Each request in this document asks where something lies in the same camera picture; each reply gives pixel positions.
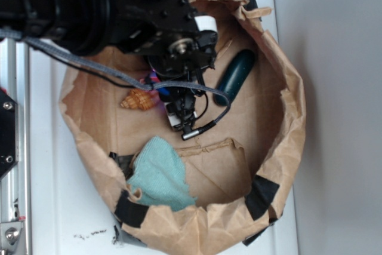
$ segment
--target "brown paper bag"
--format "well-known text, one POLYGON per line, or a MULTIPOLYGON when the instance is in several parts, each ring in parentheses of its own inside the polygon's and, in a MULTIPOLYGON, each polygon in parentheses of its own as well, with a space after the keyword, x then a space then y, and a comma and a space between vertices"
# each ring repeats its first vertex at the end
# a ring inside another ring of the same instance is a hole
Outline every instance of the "brown paper bag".
MULTIPOLYGON (((60 108, 94 185, 123 230, 168 254, 207 255, 280 218, 303 151, 306 110, 300 76, 271 34, 261 28, 259 17, 269 14, 270 8, 246 11, 247 0, 190 2, 218 24, 216 69, 205 72, 207 86, 217 86, 239 51, 247 48, 259 55, 231 111, 216 127, 184 142, 171 130, 161 105, 145 112, 123 109, 119 103, 125 89, 72 69, 64 80, 60 108), (176 148, 186 166, 190 195, 198 197, 197 206, 172 212, 168 206, 135 203, 139 195, 131 193, 108 154, 135 154, 153 136, 176 148)), ((147 75, 142 58, 114 48, 92 60, 137 79, 147 75)), ((210 103, 198 126, 221 112, 210 103)), ((196 110, 203 107, 198 100, 196 110)))

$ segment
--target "green cylindrical object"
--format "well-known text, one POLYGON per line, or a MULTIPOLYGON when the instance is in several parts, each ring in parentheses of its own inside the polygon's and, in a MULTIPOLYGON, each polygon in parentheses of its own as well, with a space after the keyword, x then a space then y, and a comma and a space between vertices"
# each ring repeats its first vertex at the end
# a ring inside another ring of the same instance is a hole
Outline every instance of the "green cylindrical object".
MULTIPOLYGON (((228 65, 217 89, 227 93, 231 102, 233 102, 238 95, 241 86, 252 70, 256 60, 257 55, 254 52, 251 50, 242 50, 238 52, 228 65)), ((214 101, 219 106, 227 106, 222 96, 215 94, 214 101)))

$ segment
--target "microfiber cloth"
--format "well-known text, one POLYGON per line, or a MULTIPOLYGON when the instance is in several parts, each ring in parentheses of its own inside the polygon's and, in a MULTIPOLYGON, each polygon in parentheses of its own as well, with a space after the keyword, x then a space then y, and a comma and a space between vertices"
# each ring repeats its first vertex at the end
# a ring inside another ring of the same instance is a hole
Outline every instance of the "microfiber cloth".
POLYGON ((152 138, 133 165, 134 174, 127 180, 133 192, 140 188, 143 205, 169 205, 173 211, 195 205, 189 195, 186 169, 172 146, 160 137, 152 138))

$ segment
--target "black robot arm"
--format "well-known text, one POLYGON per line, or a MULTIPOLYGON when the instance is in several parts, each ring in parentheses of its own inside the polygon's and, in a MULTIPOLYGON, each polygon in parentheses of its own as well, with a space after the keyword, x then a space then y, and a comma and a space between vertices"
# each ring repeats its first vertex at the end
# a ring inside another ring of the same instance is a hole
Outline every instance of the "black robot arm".
MULTIPOLYGON (((51 39, 79 56, 112 45, 146 56, 161 81, 202 85, 202 74, 214 67, 216 57, 217 29, 211 18, 188 0, 0 0, 2 29, 51 39)), ((168 91, 161 99, 179 120, 173 128, 190 134, 196 120, 195 96, 202 93, 187 88, 168 91)))

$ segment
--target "conch shell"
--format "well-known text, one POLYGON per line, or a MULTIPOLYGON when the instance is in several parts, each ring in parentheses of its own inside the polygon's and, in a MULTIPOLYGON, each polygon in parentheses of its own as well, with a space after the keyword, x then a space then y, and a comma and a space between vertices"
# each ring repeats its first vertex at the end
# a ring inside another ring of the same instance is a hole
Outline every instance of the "conch shell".
POLYGON ((158 102, 159 96, 157 91, 146 92, 140 89, 132 89, 125 100, 122 101, 121 107, 148 110, 155 107, 158 102))

